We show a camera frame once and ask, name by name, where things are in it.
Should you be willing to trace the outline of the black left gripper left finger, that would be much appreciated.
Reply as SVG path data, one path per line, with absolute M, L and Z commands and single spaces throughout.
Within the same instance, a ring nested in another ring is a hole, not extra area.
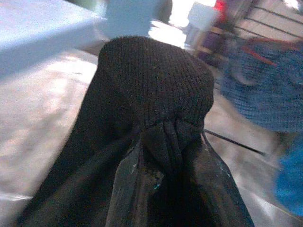
M 141 141 L 134 143 L 120 162 L 111 195 L 112 227 L 149 226 L 150 201 L 164 174 L 145 156 Z

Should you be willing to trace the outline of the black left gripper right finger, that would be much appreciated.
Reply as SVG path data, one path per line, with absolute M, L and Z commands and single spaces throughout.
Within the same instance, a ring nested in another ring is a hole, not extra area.
M 208 215 L 208 227 L 253 227 L 229 167 L 214 151 L 204 133 L 192 149 L 191 178 Z

